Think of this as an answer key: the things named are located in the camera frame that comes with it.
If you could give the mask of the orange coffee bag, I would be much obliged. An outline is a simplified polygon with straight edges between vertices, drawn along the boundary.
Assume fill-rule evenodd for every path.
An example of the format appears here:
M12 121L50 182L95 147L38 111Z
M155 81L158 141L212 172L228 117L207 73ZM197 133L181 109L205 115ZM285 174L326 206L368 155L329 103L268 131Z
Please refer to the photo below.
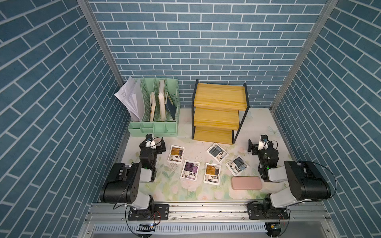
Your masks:
M220 172L221 165L206 163L203 182L212 185L220 185Z
M184 152L184 147L172 145L167 162L173 164L181 164L183 162Z

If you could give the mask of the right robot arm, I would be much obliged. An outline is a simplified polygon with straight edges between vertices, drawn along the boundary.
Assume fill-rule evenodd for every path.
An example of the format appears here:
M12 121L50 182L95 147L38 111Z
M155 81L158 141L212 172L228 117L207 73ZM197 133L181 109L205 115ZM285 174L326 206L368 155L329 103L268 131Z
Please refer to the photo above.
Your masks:
M320 173L317 166L325 166L311 161L284 161L278 166L279 151L274 147L277 141L270 141L265 135L258 144L248 141L248 152L257 155L259 159L258 172L264 182L288 182L288 187L275 193L269 193L262 202L252 201L247 204L251 220L281 220L289 219L290 206L312 201L322 201L332 198L337 191L337 181L334 189Z

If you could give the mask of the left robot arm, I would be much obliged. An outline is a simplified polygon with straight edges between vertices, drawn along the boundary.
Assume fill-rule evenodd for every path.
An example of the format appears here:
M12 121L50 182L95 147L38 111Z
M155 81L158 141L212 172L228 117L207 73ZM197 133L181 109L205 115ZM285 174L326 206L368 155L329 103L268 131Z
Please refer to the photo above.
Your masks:
M140 161L127 165L115 163L101 189L100 201L130 207L129 220L154 220L159 212L155 211L154 199L151 195L139 192L141 183L154 182L156 178L157 155L166 151L162 137L151 138L148 134L140 144Z

